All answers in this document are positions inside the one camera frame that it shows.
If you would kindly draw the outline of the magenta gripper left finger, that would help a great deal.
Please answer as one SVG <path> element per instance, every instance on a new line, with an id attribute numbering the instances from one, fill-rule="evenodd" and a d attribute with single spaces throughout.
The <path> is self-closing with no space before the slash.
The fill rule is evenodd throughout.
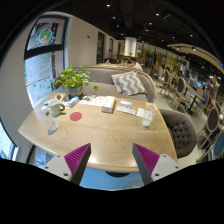
<path id="1" fill-rule="evenodd" d="M 85 171 L 88 159 L 91 155 L 91 144 L 85 144 L 64 156 L 65 161 L 71 171 L 71 182 L 79 185 Z"/>

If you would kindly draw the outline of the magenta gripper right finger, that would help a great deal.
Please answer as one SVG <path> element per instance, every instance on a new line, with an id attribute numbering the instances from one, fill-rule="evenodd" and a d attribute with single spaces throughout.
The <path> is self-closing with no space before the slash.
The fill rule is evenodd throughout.
<path id="1" fill-rule="evenodd" d="M 160 156 L 136 143 L 133 144 L 132 154 L 136 160 L 143 183 L 145 185 L 152 183 L 152 172 Z"/>

